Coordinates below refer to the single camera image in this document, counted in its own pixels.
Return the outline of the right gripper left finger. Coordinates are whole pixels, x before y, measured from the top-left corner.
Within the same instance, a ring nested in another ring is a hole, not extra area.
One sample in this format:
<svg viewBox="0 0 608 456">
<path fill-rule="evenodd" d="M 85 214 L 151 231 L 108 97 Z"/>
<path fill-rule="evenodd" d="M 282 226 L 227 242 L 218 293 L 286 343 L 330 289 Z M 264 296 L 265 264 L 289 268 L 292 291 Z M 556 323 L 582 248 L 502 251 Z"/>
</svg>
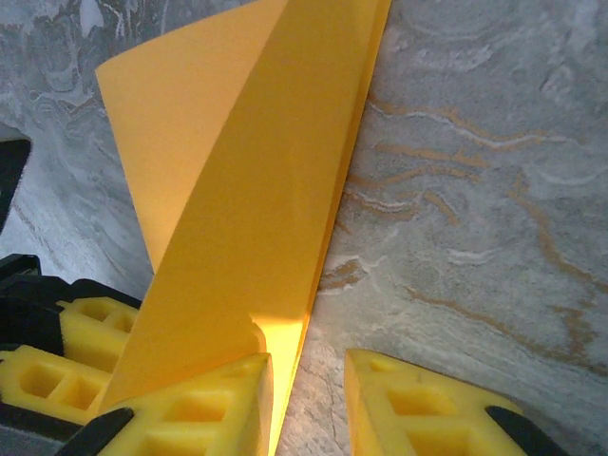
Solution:
<svg viewBox="0 0 608 456">
<path fill-rule="evenodd" d="M 56 456 L 269 456 L 272 357 L 244 356 L 122 401 Z"/>
</svg>

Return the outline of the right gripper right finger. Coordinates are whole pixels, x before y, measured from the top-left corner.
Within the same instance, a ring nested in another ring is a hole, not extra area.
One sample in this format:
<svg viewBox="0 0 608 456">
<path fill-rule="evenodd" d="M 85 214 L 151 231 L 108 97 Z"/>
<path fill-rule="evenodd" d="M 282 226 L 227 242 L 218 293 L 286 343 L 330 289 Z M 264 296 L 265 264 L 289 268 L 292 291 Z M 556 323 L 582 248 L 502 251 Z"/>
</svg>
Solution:
<svg viewBox="0 0 608 456">
<path fill-rule="evenodd" d="M 491 390 L 363 349 L 344 374 L 351 456 L 569 456 Z"/>
</svg>

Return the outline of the orange cloth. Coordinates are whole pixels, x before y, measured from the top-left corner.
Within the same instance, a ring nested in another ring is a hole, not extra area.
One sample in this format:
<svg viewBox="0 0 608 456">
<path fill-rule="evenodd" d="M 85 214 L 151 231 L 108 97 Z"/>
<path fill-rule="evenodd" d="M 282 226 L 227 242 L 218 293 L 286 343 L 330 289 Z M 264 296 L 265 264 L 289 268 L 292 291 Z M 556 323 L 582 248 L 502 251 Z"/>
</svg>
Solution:
<svg viewBox="0 0 608 456">
<path fill-rule="evenodd" d="M 272 358 L 279 440 L 390 0 L 255 0 L 96 71 L 154 270 L 102 401 Z"/>
</svg>

